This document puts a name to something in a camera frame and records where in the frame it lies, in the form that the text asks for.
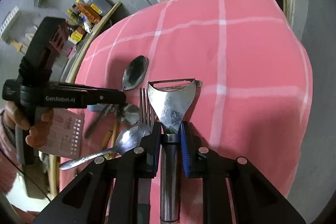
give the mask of pink tablecloth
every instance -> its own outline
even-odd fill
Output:
[[[274,0],[168,0],[131,15],[90,46],[76,83],[120,89],[127,64],[149,59],[148,81],[202,80],[185,120],[220,155],[247,157],[283,194],[293,183],[312,97],[308,56]],[[127,101],[138,104],[138,89]],[[85,126],[93,113],[85,114]],[[97,152],[107,117],[81,155]],[[60,173],[60,187],[73,171]],[[159,223],[160,174],[152,181],[151,223]],[[181,223],[202,222],[199,180],[182,178]]]

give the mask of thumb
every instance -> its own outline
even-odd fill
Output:
[[[6,102],[5,106],[5,119],[7,121],[14,122],[22,130],[28,130],[30,128],[30,123],[28,119],[22,114],[17,105],[14,102]]]

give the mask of screw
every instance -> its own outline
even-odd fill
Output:
[[[142,147],[136,147],[133,151],[135,154],[141,154],[144,152],[144,149]]]
[[[198,149],[198,151],[199,151],[200,153],[202,153],[202,154],[206,154],[206,153],[209,152],[209,149],[206,148],[206,147],[204,147],[204,146],[202,146],[202,147],[200,147],[200,148]]]
[[[102,164],[104,162],[104,158],[103,157],[97,157],[97,158],[95,158],[94,162],[96,164]]]
[[[247,159],[245,159],[244,157],[240,157],[237,159],[239,164],[246,164],[247,163]]]

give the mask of black device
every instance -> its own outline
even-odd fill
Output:
[[[246,158],[219,156],[181,127],[184,171],[203,179],[203,224],[305,224],[304,219]],[[158,170],[161,124],[122,157],[97,157],[35,218],[33,224],[149,224],[150,186]],[[231,214],[230,194],[234,206]]]
[[[31,125],[36,122],[36,107],[86,108],[97,103],[126,101],[126,95],[118,90],[49,83],[51,68],[67,39],[65,19],[44,18],[21,60],[17,79],[6,80],[3,86],[2,98],[15,102]],[[34,148],[26,143],[28,135],[28,130],[15,128],[17,160],[22,165],[35,162]]]

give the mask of black cable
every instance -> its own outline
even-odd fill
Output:
[[[5,152],[2,150],[0,147],[1,153],[6,157],[7,160],[10,161],[10,163],[22,174],[24,175],[27,179],[29,179],[44,195],[45,197],[51,202],[50,198],[47,196],[47,194],[30,178],[28,177],[19,167],[16,166],[16,164],[5,154]]]

